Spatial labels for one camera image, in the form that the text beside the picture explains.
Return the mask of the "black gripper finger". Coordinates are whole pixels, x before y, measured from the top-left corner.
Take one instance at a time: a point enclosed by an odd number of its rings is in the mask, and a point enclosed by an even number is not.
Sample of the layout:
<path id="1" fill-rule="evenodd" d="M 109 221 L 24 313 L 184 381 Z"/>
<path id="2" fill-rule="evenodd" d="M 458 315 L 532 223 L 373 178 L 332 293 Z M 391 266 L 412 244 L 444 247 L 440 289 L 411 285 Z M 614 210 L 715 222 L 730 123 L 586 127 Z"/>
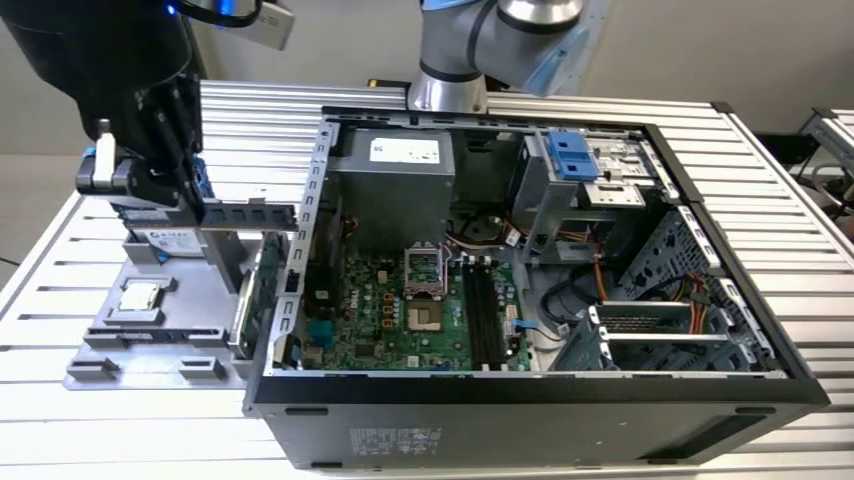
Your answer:
<path id="1" fill-rule="evenodd" d="M 200 81 L 169 79 L 157 86 L 156 183 L 165 190 L 168 226 L 196 226 L 204 200 L 195 180 L 195 156 L 201 150 Z"/>
<path id="2" fill-rule="evenodd" d="M 157 174 L 139 159 L 128 159 L 125 164 L 128 194 L 149 203 L 175 207 L 179 203 L 179 191 L 172 178 Z"/>

